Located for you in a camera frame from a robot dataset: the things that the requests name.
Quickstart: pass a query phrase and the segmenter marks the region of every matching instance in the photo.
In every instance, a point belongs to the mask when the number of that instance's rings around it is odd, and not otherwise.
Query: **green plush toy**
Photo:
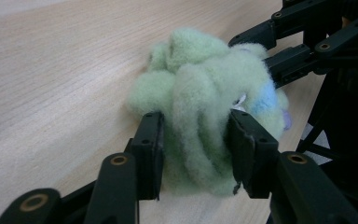
[[[280,139],[288,128],[288,101],[274,88],[267,57],[261,45],[229,48],[191,28],[173,31],[168,43],[152,48],[127,106],[139,119],[151,111],[165,116],[163,189],[232,195],[236,181],[224,144],[231,108],[250,113]]]

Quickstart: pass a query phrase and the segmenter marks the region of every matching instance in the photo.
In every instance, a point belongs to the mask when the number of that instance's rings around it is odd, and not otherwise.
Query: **plush toy head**
[[[261,45],[229,48],[190,28],[174,31],[168,43],[153,47],[127,106],[139,118],[150,111],[165,115],[163,188],[179,194],[232,193],[236,183],[224,134],[233,107],[281,137],[288,102],[283,91],[275,90],[262,61],[267,57]]]

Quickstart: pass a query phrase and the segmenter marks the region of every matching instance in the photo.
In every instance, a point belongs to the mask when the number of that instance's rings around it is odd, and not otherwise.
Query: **wooden table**
[[[124,150],[137,121],[123,103],[152,44],[190,26],[225,41],[267,20],[280,0],[0,1],[0,215],[24,192],[62,196]],[[301,42],[291,36],[271,53]],[[294,150],[324,77],[285,88],[293,127],[280,150]],[[141,223],[265,223],[269,200],[208,194],[141,202]]]

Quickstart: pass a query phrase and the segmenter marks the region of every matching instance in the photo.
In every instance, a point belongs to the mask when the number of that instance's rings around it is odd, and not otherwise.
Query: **gray floor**
[[[307,126],[305,127],[305,130],[304,130],[304,132],[302,134],[301,139],[304,139],[308,135],[310,130],[312,130],[312,126],[310,124],[307,124]],[[327,138],[326,138],[326,135],[325,135],[324,132],[321,132],[321,134],[318,136],[318,138],[316,138],[314,144],[322,146],[322,147],[330,148],[330,146],[328,145]],[[305,154],[307,154],[309,157],[313,158],[316,161],[316,163],[318,163],[318,164],[323,164],[325,162],[330,161],[329,159],[327,159],[325,157],[316,155],[316,154],[311,153],[311,152],[305,152]]]

